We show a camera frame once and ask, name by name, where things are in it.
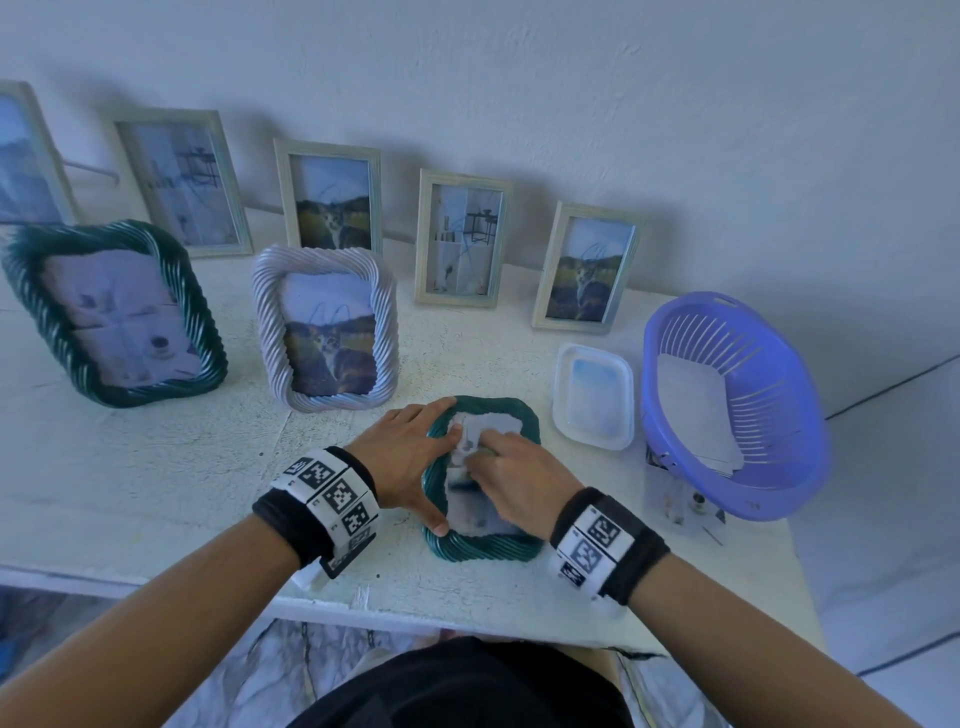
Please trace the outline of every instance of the blue plastic basket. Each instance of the blue plastic basket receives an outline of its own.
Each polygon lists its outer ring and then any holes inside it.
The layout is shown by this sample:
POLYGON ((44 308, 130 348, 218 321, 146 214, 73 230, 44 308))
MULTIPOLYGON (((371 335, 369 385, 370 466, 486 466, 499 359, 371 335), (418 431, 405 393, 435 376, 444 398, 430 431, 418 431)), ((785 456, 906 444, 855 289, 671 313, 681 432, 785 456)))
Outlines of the blue plastic basket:
POLYGON ((803 360, 759 314, 730 296, 680 296, 647 322, 640 412, 647 444, 662 465, 739 518, 789 516, 827 476, 824 416, 803 360), (726 380, 727 412, 744 457, 732 477, 703 465, 670 428, 658 395, 662 353, 709 364, 726 380))

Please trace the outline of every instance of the white twisted picture frame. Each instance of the white twisted picture frame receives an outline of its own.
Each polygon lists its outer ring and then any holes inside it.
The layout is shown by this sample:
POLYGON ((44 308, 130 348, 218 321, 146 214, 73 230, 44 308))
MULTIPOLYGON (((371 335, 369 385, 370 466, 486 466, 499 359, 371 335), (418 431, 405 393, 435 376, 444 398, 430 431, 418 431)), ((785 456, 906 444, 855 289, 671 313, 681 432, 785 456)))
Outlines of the white twisted picture frame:
POLYGON ((394 395, 399 374, 396 281, 379 255, 361 248, 323 250, 273 246, 257 257, 252 284, 263 363, 270 389, 278 400, 299 412, 324 412, 328 409, 370 409, 394 395), (375 320, 372 356, 376 362, 376 382, 368 394, 311 397, 294 391, 294 370, 284 342, 287 322, 280 301, 280 285, 291 273, 313 276, 347 273, 370 283, 370 308, 375 320))

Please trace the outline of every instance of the table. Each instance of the table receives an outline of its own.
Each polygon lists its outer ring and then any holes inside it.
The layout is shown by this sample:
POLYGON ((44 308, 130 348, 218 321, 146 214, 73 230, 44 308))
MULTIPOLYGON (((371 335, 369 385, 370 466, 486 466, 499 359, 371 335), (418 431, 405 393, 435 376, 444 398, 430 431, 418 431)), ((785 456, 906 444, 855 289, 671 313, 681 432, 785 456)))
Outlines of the table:
MULTIPOLYGON (((668 297, 626 291, 606 336, 536 330, 537 271, 504 265, 497 308, 456 308, 414 303, 411 245, 387 240, 385 258, 398 279, 400 384, 387 405, 364 412, 305 415, 270 395, 252 316, 251 257, 194 261, 227 349, 224 384, 128 410, 77 394, 0 283, 0 583, 125 595, 243 518, 265 484, 308 447, 343 444, 409 402, 518 397, 540 417, 543 444, 575 474, 635 510, 677 554, 824 649, 786 521, 676 526, 644 498, 650 474, 638 418, 634 443, 622 452, 571 442, 553 425, 561 343, 618 353, 638 375, 643 326, 668 297)), ((545 565, 548 549, 528 564, 450 564, 427 549, 415 517, 395 510, 382 520, 378 537, 343 575, 322 576, 309 593, 288 584, 268 612, 663 652, 633 615, 606 617, 560 583, 545 565)))

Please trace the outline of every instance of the wall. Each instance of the wall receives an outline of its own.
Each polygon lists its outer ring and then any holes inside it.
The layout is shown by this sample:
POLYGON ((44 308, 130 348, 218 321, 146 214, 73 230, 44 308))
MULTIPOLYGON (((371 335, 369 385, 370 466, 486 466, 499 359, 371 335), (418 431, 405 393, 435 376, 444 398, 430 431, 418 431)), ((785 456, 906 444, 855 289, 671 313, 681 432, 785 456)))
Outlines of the wall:
MULTIPOLYGON (((829 430, 829 483, 790 525, 830 654, 859 671, 960 630, 960 360, 829 430)), ((924 728, 949 728, 957 675, 960 641, 866 680, 924 728)))
POLYGON ((274 135, 379 147, 402 239, 421 166, 513 179, 532 267, 558 199, 640 210, 632 285, 755 305, 828 411, 956 353, 960 5, 467 5, 8 0, 0 75, 95 165, 95 104, 218 109, 249 202, 279 204, 274 135))

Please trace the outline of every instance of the white plastic tray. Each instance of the white plastic tray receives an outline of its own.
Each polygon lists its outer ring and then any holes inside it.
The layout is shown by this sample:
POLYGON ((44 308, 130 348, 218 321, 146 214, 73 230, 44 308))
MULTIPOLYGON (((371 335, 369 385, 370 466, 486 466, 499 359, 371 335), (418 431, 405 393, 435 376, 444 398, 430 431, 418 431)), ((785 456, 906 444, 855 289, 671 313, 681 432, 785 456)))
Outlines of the white plastic tray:
POLYGON ((553 380, 553 423, 571 440, 605 449, 634 441, 634 373, 622 356, 564 344, 553 380))

